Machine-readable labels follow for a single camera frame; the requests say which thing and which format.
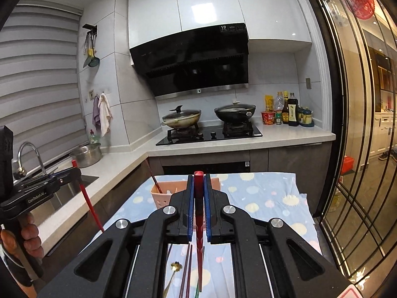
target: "stainless steel pot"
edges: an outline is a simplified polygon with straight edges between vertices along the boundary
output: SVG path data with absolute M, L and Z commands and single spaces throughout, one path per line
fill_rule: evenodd
M 92 166 L 102 158 L 100 143 L 91 143 L 90 145 L 78 147 L 70 153 L 70 156 L 76 160 L 79 168 Z
M 216 116 L 226 123 L 243 123 L 249 121 L 254 115 L 257 107 L 253 104 L 240 104 L 235 101 L 233 104 L 216 108 Z
M 161 125 L 166 125 L 173 129 L 183 129 L 191 127 L 196 124 L 201 116 L 201 110 L 181 110 L 182 105 L 177 106 L 175 109 L 170 111 L 176 111 L 175 113 L 163 116 Z

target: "metal screw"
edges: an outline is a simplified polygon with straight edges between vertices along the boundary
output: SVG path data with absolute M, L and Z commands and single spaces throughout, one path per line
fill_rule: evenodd
M 116 227 L 119 229 L 126 228 L 128 226 L 128 221 L 127 220 L 118 220 L 116 222 Z
M 284 225 L 284 222 L 282 220 L 280 220 L 280 219 L 272 219 L 271 220 L 271 224 L 274 227 L 282 227 Z
M 175 209 L 174 206 L 165 206 L 165 207 L 163 208 L 163 212 L 164 212 L 165 214 L 167 214 L 167 215 L 174 214 L 175 211 L 176 211 L 176 209 Z
M 226 205 L 224 207 L 224 212 L 226 214 L 233 214 L 235 211 L 236 211 L 236 208 L 234 206 L 232 206 L 232 205 Z

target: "shoe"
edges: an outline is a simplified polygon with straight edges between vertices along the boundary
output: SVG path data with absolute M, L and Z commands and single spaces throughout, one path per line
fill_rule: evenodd
M 397 162 L 397 152 L 396 152 L 396 150 L 393 149 L 391 152 L 392 152 L 392 153 L 391 153 L 392 158 L 394 159 L 394 161 Z
M 389 155 L 389 152 L 388 152 L 388 151 L 385 151 L 384 153 L 382 153 L 382 154 L 379 156 L 379 160 L 386 160 L 386 159 L 388 158 L 388 155 Z

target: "finger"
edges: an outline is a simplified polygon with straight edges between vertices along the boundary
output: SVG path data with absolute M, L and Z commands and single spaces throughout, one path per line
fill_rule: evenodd
M 27 250 L 27 252 L 28 252 L 31 256 L 35 257 L 35 258 L 39 258 L 39 259 L 44 258 L 44 250 L 43 250 L 42 247 L 39 247 L 37 250 L 33 250 L 33 251 L 28 251 L 28 250 Z
M 25 240 L 30 240 L 38 236 L 38 228 L 36 225 L 27 224 L 21 231 L 21 235 Z
M 14 234 L 9 231 L 2 230 L 1 240 L 3 241 L 5 249 L 11 254 L 14 254 L 17 249 L 17 241 L 15 240 Z
M 34 216 L 32 213 L 27 213 L 26 214 L 26 220 L 28 222 L 28 224 L 34 224 Z
M 41 239 L 39 237 L 27 240 L 23 243 L 27 251 L 37 250 L 41 246 Z

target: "gas stove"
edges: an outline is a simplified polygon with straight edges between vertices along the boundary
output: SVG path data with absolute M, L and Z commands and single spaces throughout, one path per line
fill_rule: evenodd
M 156 146 L 172 145 L 180 143 L 193 143 L 202 141 L 216 141 L 228 139 L 242 139 L 261 137 L 255 124 L 245 122 L 240 124 L 215 125 L 210 127 L 199 127 L 195 124 L 185 129 L 172 129 L 167 131 L 167 136 Z

